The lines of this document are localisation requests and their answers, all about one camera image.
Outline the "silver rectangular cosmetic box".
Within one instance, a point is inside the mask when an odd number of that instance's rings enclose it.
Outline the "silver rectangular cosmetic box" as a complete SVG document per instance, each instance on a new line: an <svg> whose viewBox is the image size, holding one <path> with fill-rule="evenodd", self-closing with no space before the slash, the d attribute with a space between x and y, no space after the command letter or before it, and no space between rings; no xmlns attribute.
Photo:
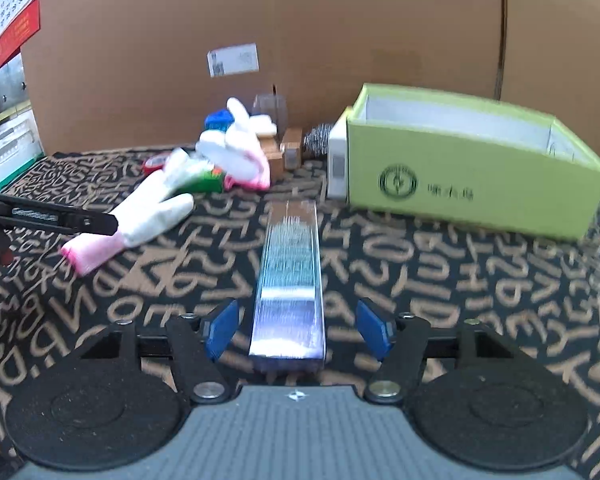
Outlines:
<svg viewBox="0 0 600 480"><path fill-rule="evenodd" d="M262 373L315 372L325 363L320 237L313 200L271 204L249 356Z"/></svg>

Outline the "white pink glove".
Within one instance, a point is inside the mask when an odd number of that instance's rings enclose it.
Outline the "white pink glove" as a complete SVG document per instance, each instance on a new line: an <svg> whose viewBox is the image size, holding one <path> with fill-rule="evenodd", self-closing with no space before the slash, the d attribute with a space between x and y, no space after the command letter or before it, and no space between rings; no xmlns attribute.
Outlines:
<svg viewBox="0 0 600 480"><path fill-rule="evenodd" d="M233 184L255 191L271 185L271 169L259 136L275 136L277 126L268 115L250 115L236 98L226 101L233 122L226 131L204 130L196 142L196 152L219 167Z"/></svg>
<svg viewBox="0 0 600 480"><path fill-rule="evenodd" d="M118 220L114 235L80 234L61 247L60 253L79 275L96 270L120 252L147 242L174 228L194 209L189 193L175 194L193 177L189 154L176 148L162 169L147 176L111 214Z"/></svg>

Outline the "white storage shelf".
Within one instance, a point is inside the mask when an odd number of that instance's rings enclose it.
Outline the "white storage shelf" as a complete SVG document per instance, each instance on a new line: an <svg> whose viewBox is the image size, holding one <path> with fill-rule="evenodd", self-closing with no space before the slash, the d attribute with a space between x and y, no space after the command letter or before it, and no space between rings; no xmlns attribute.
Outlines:
<svg viewBox="0 0 600 480"><path fill-rule="evenodd" d="M0 114L0 191L44 156L29 101Z"/></svg>

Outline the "patterned black tan cloth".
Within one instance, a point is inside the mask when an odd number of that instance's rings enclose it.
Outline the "patterned black tan cloth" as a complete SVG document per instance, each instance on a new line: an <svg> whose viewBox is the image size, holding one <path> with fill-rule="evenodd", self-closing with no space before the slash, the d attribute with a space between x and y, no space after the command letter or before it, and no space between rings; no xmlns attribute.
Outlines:
<svg viewBox="0 0 600 480"><path fill-rule="evenodd" d="M64 238L12 231L14 262L0 281L0 445L18 387L117 321L158 328L256 291L268 207L307 198L317 206L326 314L325 385L362 386L376 370L354 328L367 298L436 327L475 318L512 338L576 388L590 431L574 466L600 479L600 210L575 243L351 210L331 202L319 162L265 194L198 196L193 214L150 243L87 276L61 257Z"/></svg>

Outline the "red tape roll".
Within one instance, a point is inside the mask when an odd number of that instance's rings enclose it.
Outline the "red tape roll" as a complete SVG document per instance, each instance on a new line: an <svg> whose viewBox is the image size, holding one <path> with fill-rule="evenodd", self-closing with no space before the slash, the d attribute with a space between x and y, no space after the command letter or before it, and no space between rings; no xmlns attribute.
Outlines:
<svg viewBox="0 0 600 480"><path fill-rule="evenodd" d="M142 165L143 174L149 176L155 171L161 170L164 164L168 160L170 152L162 152L159 154L151 155L148 159L145 159Z"/></svg>

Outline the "white yellow carton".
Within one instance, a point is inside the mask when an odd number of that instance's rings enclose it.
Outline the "white yellow carton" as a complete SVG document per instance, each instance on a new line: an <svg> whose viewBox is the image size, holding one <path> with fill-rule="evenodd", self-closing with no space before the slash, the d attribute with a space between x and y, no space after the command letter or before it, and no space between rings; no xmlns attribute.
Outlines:
<svg viewBox="0 0 600 480"><path fill-rule="evenodd" d="M348 196L348 129L352 108L347 107L330 129L327 140L327 197L346 200Z"/></svg>

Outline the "green snack packet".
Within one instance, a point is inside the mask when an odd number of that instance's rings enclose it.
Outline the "green snack packet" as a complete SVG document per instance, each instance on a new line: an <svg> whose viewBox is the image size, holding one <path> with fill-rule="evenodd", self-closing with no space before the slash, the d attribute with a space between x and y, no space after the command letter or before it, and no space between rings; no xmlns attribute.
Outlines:
<svg viewBox="0 0 600 480"><path fill-rule="evenodd" d="M225 191L225 174L218 168L201 171L185 182L178 190L189 194L223 193Z"/></svg>

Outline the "large brown cardboard box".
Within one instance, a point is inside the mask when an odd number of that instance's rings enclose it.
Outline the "large brown cardboard box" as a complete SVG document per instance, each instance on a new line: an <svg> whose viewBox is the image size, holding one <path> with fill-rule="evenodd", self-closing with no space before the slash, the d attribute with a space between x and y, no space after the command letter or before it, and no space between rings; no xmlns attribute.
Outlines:
<svg viewBox="0 0 600 480"><path fill-rule="evenodd" d="M41 0L22 58L46 151L196 138L230 96L335 120L363 84L500 99L561 119L600 155L600 0ZM212 78L209 51L260 70Z"/></svg>

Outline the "green cardboard box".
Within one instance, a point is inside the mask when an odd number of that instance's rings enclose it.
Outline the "green cardboard box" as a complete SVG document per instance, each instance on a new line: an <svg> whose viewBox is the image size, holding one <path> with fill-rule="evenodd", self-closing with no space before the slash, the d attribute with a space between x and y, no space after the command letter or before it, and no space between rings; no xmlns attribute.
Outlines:
<svg viewBox="0 0 600 480"><path fill-rule="evenodd" d="M355 207L577 240L600 204L600 158L552 115L364 84L346 124Z"/></svg>

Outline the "blue cube box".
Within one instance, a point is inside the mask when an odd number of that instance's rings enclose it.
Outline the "blue cube box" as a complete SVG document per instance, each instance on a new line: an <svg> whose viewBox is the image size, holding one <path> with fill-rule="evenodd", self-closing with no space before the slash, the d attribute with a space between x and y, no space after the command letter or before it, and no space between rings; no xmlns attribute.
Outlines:
<svg viewBox="0 0 600 480"><path fill-rule="evenodd" d="M225 132L234 122L232 113L227 108L221 108L209 114L204 120L204 130L219 130Z"/></svg>

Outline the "steel wool scrubber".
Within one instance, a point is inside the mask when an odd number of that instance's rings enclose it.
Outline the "steel wool scrubber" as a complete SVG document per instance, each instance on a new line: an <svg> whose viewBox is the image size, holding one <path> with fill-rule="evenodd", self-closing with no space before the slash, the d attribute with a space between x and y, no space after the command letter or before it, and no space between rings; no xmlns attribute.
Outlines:
<svg viewBox="0 0 600 480"><path fill-rule="evenodd" d="M302 155L304 159L325 159L328 154L329 133L334 124L319 124L303 136Z"/></svg>

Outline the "white shipping label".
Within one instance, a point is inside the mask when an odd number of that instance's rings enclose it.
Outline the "white shipping label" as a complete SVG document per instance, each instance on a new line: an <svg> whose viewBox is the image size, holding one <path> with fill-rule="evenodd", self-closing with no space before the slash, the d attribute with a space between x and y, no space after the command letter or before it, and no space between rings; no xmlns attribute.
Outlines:
<svg viewBox="0 0 600 480"><path fill-rule="evenodd" d="M241 44L209 51L207 62L212 78L257 73L260 70L256 44Z"/></svg>

